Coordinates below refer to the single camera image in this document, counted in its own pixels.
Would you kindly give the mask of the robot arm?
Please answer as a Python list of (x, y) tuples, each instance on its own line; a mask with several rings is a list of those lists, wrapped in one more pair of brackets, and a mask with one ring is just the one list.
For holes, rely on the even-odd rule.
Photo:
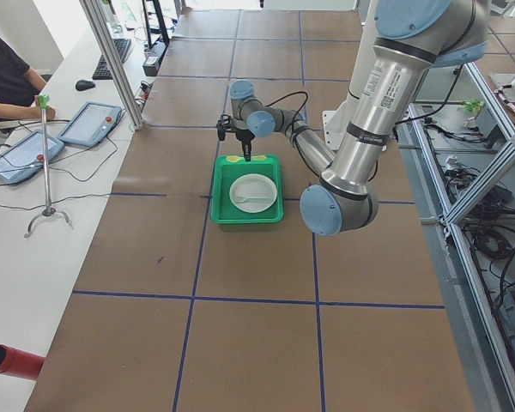
[(489, 14), (488, 1), (372, 1), (353, 70), (360, 85), (350, 88), (339, 108), (337, 151), (296, 111), (264, 105), (245, 80), (229, 89), (233, 116), (226, 124), (239, 140), (279, 132), (298, 149), (318, 175), (300, 196), (300, 213), (312, 232), (364, 227), (378, 211), (369, 175), (424, 72), (481, 58)]

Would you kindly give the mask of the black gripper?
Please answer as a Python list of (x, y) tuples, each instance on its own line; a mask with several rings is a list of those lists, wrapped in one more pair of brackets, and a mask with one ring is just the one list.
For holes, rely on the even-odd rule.
[(254, 135), (248, 129), (235, 129), (234, 130), (235, 137), (237, 140), (241, 142), (241, 147), (243, 151), (243, 157), (246, 162), (251, 161), (251, 141), (254, 139)]

